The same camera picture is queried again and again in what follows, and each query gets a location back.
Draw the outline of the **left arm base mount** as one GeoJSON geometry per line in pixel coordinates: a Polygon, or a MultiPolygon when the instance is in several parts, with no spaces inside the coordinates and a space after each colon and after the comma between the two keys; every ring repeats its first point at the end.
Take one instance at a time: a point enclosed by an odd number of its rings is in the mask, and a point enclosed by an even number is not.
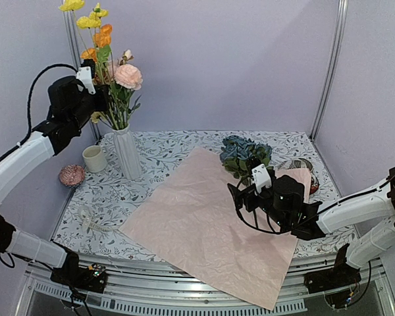
{"type": "Polygon", "coordinates": [[[70,251],[61,268],[53,268],[52,282],[69,286],[75,289],[95,293],[104,293],[108,275],[103,265],[92,263],[87,267],[79,266],[79,256],[70,251]]]}

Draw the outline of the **peach peony flower stem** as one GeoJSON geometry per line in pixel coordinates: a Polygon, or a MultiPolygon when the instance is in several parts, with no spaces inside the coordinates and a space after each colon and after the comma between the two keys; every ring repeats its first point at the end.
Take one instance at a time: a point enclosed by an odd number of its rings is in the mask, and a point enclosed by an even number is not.
{"type": "MultiPolygon", "coordinates": [[[[142,88],[144,80],[139,68],[131,63],[133,59],[131,50],[127,49],[121,58],[115,61],[118,64],[115,70],[115,82],[118,88],[118,100],[124,115],[125,128],[129,125],[133,113],[141,107],[141,96],[134,97],[134,94],[142,88]]],[[[114,116],[112,116],[112,125],[115,129],[113,118],[114,116]]]]}

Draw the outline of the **orange poppy flower stem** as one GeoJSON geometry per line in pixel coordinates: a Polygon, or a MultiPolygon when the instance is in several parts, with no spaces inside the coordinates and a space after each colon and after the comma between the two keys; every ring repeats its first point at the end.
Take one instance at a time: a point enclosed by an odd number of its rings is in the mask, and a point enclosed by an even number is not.
{"type": "Polygon", "coordinates": [[[93,61],[95,74],[93,85],[100,97],[103,98],[101,109],[92,116],[92,122],[104,122],[113,130],[120,130],[125,123],[124,88],[116,81],[115,74],[123,60],[113,56],[111,50],[111,32],[113,27],[106,24],[90,30],[92,46],[81,54],[83,61],[93,61]]]}

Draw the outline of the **pink wrapping paper sheet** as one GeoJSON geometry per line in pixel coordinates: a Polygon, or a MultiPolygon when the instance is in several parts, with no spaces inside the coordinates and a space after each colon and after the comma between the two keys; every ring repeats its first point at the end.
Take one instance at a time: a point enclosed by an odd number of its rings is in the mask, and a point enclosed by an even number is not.
{"type": "Polygon", "coordinates": [[[246,226],[216,153],[194,148],[120,231],[189,275],[268,310],[275,306],[298,240],[246,226]]]}

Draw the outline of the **cream printed ribbon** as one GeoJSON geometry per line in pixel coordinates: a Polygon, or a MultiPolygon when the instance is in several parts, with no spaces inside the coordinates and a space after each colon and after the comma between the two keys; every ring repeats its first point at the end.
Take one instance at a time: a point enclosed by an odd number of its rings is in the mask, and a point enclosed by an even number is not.
{"type": "Polygon", "coordinates": [[[88,230],[96,230],[98,232],[113,232],[118,230],[121,224],[98,224],[93,221],[93,211],[86,205],[78,208],[78,217],[81,220],[81,230],[87,233],[88,230]]]}

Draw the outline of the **pale yellow rose bunch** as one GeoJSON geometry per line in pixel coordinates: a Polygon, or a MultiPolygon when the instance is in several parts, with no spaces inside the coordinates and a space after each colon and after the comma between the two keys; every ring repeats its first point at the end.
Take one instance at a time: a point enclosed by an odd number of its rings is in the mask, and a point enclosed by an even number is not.
{"type": "Polygon", "coordinates": [[[102,111],[93,112],[90,117],[90,121],[94,124],[97,124],[98,122],[102,122],[104,125],[108,126],[110,129],[113,129],[112,121],[102,111]]]}

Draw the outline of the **blue flower bunch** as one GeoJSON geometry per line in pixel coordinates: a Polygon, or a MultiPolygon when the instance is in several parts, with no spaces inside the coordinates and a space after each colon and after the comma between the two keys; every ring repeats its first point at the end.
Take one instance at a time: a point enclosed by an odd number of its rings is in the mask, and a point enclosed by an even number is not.
{"type": "Polygon", "coordinates": [[[231,135],[223,139],[221,154],[222,166],[231,172],[235,179],[249,186],[251,170],[264,164],[266,167],[271,161],[272,147],[268,144],[257,143],[250,138],[231,135]]]}

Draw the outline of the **pink peony flower stem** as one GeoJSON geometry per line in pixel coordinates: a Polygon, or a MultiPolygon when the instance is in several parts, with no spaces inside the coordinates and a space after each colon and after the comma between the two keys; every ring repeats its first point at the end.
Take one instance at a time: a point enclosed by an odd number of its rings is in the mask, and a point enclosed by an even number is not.
{"type": "Polygon", "coordinates": [[[111,108],[113,112],[114,126],[116,130],[122,130],[125,127],[124,115],[122,112],[122,106],[118,99],[119,90],[115,82],[115,70],[118,64],[114,61],[109,61],[106,64],[107,72],[107,83],[109,85],[109,91],[111,96],[111,108]]]}

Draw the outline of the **yellow poppy flower stem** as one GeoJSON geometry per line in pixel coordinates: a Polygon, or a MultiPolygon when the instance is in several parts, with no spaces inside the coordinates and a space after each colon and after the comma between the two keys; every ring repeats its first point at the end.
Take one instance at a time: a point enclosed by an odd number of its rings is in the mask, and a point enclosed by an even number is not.
{"type": "Polygon", "coordinates": [[[76,17],[75,12],[82,9],[85,5],[85,1],[79,0],[66,0],[59,6],[60,11],[69,11],[72,17],[76,21],[76,29],[78,37],[84,46],[83,52],[80,54],[80,58],[93,59],[95,61],[95,78],[93,83],[107,86],[107,72],[106,64],[111,57],[111,32],[113,27],[110,24],[102,24],[101,19],[108,15],[108,11],[102,9],[98,3],[88,16],[76,17]],[[92,46],[88,47],[84,41],[81,30],[88,30],[92,39],[92,46]]]}

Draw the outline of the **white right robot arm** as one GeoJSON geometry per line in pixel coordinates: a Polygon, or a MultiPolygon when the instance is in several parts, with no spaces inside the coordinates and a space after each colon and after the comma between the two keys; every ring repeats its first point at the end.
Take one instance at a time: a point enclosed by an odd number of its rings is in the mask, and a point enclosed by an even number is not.
{"type": "Polygon", "coordinates": [[[322,204],[306,203],[305,186],[289,175],[278,175],[263,165],[252,170],[253,182],[244,189],[228,185],[236,214],[242,222],[259,232],[257,223],[249,223],[241,209],[247,212],[262,210],[268,221],[279,227],[269,227],[267,234],[291,234],[300,240],[324,238],[345,226],[377,221],[359,239],[338,251],[338,264],[327,273],[333,287],[341,287],[351,279],[353,269],[360,269],[395,244],[395,167],[379,183],[336,201],[322,204]]]}

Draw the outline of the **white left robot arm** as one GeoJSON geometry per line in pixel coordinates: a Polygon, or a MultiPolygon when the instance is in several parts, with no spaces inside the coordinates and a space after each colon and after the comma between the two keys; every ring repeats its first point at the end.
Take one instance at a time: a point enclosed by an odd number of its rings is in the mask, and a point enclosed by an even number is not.
{"type": "MultiPolygon", "coordinates": [[[[28,139],[0,161],[0,206],[10,192],[43,162],[58,155],[71,140],[81,135],[92,114],[108,108],[109,88],[94,85],[79,76],[66,76],[48,89],[47,118],[35,126],[28,139]]],[[[29,261],[59,268],[71,286],[85,279],[83,268],[66,261],[68,252],[53,242],[27,233],[0,215],[0,254],[8,253],[29,261]]]]}

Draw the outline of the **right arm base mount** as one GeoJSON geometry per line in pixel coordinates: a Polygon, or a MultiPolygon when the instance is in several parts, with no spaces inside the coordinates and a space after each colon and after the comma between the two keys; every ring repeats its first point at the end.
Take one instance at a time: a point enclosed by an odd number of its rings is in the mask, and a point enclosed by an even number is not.
{"type": "Polygon", "coordinates": [[[332,268],[304,275],[303,283],[310,294],[349,286],[361,280],[360,268],[356,269],[347,264],[346,252],[349,246],[345,244],[338,250],[332,268]]]}

